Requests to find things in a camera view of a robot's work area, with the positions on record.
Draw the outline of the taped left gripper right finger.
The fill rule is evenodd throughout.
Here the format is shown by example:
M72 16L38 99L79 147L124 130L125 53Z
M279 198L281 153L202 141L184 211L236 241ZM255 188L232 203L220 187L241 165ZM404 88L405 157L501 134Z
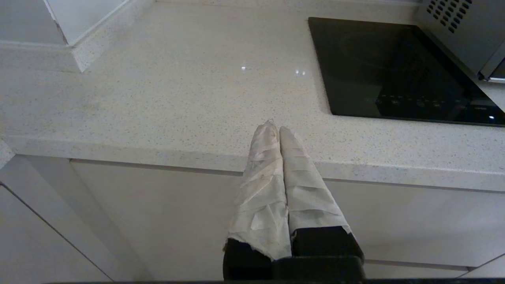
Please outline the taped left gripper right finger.
M279 134L294 256L364 257L343 212L295 132L281 127Z

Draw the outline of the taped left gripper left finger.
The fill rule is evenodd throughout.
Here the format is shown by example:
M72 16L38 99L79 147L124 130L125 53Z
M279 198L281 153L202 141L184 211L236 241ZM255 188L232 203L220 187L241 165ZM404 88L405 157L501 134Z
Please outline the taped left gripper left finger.
M292 256L280 136L260 124L235 199L223 257L225 280L269 280L273 264Z

